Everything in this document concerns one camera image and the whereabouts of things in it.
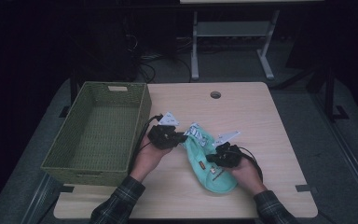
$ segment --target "dark background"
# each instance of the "dark background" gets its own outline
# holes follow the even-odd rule
[[[307,69],[315,63],[327,64],[358,104],[358,1],[339,2],[327,1],[304,15],[288,65]],[[192,20],[191,13],[184,11],[159,12],[166,20],[138,12],[122,26],[124,14],[84,15],[56,4],[0,0],[0,191],[68,77],[77,74],[80,84],[86,79],[132,81],[137,55],[126,50],[124,34],[138,35],[140,43],[172,56],[176,35],[191,32],[183,28]],[[291,33],[287,27],[297,26],[290,23],[291,16],[290,10],[282,12],[277,34]]]

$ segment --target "wooden table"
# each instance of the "wooden table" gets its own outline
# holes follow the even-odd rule
[[[315,217],[317,208],[269,90],[264,83],[187,83],[148,85],[150,116],[172,112],[180,121],[178,132],[197,122],[211,135],[240,131],[231,144],[246,147],[255,155],[264,174],[264,183],[295,217]],[[221,98],[210,96],[219,91]],[[252,218],[255,203],[247,192],[236,187],[216,194],[197,180],[178,146],[163,158],[145,180],[146,190],[135,205],[131,218]],[[62,192],[54,216],[89,218],[92,210],[109,198],[115,188],[75,186]]]

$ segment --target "person's right hand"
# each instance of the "person's right hand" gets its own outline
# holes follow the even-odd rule
[[[255,167],[245,158],[241,159],[237,167],[224,169],[230,172],[237,179],[238,184],[242,188],[249,190],[253,196],[267,190]]]

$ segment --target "basket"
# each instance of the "basket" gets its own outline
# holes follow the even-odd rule
[[[118,186],[151,105],[146,84],[85,82],[41,169],[65,184]]]

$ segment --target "plaid sleeve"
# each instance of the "plaid sleeve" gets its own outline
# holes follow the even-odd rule
[[[128,175],[110,198],[92,211],[89,223],[127,223],[144,190],[144,185]]]
[[[264,223],[298,223],[296,218],[286,210],[283,204],[281,204],[273,191],[266,190],[256,194],[254,199],[258,215]]]

